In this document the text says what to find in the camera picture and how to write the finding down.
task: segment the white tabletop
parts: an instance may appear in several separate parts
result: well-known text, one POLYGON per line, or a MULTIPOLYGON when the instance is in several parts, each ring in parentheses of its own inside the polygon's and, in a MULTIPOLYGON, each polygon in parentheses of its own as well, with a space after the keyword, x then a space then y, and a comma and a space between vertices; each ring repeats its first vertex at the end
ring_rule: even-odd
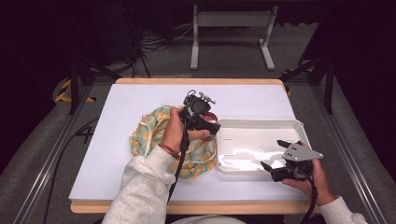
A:
MULTIPOLYGON (((190 90, 216 100, 219 119, 295 120, 282 85, 114 84, 69 199, 111 201, 124 166, 132 158, 129 136, 142 115, 160 105, 182 105, 190 90)), ((304 200, 296 189, 272 181, 268 173, 226 175, 213 169, 194 179, 179 179, 173 201, 304 200)))

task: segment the sleeve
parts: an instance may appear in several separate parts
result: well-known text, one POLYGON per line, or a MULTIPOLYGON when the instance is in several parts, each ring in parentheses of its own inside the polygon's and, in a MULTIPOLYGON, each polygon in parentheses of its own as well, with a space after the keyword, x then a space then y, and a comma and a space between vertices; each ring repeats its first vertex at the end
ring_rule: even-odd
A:
POLYGON ((337 198, 332 203, 319 206, 318 208, 327 224, 367 224, 362 214, 352 213, 349 210, 342 197, 337 198))
POLYGON ((175 182, 170 166, 175 158, 156 146, 145 158, 137 156, 125 167, 120 192, 103 223, 164 223, 168 186, 175 182))

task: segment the white sweatshirt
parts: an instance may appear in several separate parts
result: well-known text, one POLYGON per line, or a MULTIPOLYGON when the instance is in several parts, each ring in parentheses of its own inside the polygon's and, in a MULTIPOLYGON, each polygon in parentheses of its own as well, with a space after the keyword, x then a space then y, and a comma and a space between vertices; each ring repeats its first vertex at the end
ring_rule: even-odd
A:
MULTIPOLYGON (((175 182, 170 166, 175 158, 156 146, 145 158, 137 156, 125 167, 120 192, 108 209, 104 224, 163 224, 166 217, 168 187, 175 182)), ((342 197, 319 207, 327 224, 367 223, 364 216, 349 211, 342 197)), ((244 223, 233 217, 188 217, 175 224, 244 223)))

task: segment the white tray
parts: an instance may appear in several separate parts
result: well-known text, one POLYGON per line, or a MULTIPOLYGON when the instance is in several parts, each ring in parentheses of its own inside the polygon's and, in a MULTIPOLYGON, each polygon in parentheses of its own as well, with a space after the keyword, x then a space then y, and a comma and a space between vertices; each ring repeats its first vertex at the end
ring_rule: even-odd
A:
POLYGON ((220 120, 217 133, 218 169, 224 174, 257 173, 260 161, 273 168, 282 167, 286 151, 276 140, 302 141, 309 147, 304 125, 298 120, 220 120))

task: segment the white metal stand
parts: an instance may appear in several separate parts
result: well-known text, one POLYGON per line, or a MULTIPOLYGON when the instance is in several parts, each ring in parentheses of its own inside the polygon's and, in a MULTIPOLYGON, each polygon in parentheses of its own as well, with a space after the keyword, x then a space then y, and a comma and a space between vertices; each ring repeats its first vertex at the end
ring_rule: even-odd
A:
POLYGON ((274 70, 275 66, 268 50, 268 42, 276 18, 277 7, 272 11, 198 11, 198 6, 194 6, 193 12, 193 43, 191 53, 191 70, 198 69, 199 39, 198 27, 200 26, 265 26, 266 33, 263 39, 259 39, 262 55, 269 70, 274 70))

